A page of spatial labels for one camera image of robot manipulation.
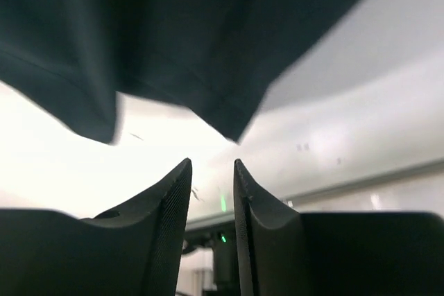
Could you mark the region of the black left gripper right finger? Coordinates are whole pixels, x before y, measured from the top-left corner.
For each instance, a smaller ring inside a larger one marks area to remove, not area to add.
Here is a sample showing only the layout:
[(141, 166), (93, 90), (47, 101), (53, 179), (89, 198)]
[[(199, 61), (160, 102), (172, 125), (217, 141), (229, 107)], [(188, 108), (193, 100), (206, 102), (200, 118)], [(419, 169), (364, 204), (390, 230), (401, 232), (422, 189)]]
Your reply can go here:
[(442, 295), (443, 219), (429, 212), (300, 213), (234, 163), (242, 295)]

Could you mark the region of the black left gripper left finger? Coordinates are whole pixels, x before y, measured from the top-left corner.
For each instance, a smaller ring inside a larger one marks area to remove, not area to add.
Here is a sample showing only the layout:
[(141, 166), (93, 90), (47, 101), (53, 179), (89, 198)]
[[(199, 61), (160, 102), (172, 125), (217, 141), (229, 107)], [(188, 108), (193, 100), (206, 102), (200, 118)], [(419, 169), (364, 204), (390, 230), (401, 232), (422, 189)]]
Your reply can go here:
[(173, 295), (191, 193), (184, 159), (94, 218), (1, 210), (2, 295)]

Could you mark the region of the dark navy shorts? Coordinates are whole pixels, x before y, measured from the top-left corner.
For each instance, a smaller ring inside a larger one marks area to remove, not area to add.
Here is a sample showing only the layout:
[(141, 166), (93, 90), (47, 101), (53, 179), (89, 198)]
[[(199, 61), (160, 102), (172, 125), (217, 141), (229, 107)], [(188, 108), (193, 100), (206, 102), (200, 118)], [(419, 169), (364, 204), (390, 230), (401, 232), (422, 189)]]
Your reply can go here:
[(110, 143), (117, 94), (237, 141), (266, 90), (359, 0), (1, 0), (1, 80)]

